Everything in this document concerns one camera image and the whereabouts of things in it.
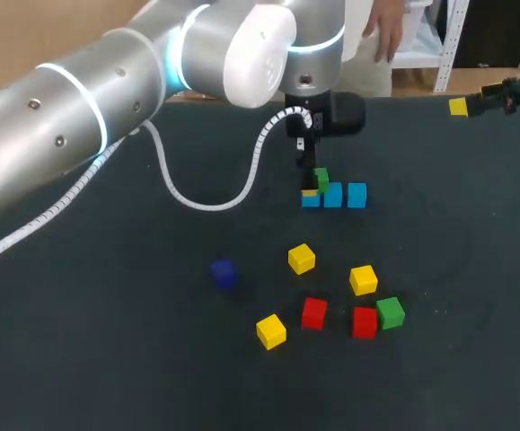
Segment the yellow cube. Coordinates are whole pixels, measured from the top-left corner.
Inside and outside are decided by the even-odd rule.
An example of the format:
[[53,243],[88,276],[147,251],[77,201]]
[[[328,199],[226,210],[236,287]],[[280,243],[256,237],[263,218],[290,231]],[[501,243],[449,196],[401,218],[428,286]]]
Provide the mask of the yellow cube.
[[372,294],[377,290],[377,277],[371,265],[351,269],[349,283],[356,296]]
[[307,244],[298,245],[287,254],[287,262],[299,276],[305,271],[315,268],[315,254]]
[[276,314],[272,314],[263,321],[256,323],[258,337],[267,350],[286,341],[286,327],[279,321]]

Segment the red cube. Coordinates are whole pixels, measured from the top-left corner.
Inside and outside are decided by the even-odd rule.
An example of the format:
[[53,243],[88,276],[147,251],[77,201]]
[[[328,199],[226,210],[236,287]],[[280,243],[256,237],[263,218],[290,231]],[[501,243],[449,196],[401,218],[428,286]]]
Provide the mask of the red cube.
[[304,312],[302,313],[302,328],[322,330],[323,318],[327,308],[328,303],[322,299],[305,299]]
[[353,311],[353,338],[374,339],[377,333],[377,310],[356,307]]

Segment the wooden floor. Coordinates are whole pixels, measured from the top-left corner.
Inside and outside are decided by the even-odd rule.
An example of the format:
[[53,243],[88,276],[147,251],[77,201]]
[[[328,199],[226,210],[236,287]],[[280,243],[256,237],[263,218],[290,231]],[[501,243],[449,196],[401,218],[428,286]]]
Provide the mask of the wooden floor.
[[[509,77],[520,78],[520,68],[455,69],[447,94],[478,92],[483,85],[495,84]],[[393,97],[417,97],[433,94],[437,69],[400,69],[393,71]]]

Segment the green cube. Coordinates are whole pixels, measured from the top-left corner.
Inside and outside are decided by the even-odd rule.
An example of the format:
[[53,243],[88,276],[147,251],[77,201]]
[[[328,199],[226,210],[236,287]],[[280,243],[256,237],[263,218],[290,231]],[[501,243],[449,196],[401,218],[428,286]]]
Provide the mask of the green cube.
[[327,193],[330,187],[330,176],[325,168],[316,168],[313,170],[317,177],[318,190],[320,193]]
[[382,330],[397,328],[403,324],[405,311],[397,298],[388,298],[377,301],[377,313]]

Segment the white pants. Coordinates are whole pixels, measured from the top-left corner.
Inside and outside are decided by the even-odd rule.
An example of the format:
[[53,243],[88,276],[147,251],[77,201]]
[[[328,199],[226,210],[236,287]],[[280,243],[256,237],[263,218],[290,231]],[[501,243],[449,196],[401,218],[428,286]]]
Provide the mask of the white pants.
[[392,95],[392,67],[385,58],[375,63],[378,47],[377,32],[361,40],[356,56],[343,64],[336,91],[355,92],[364,97]]

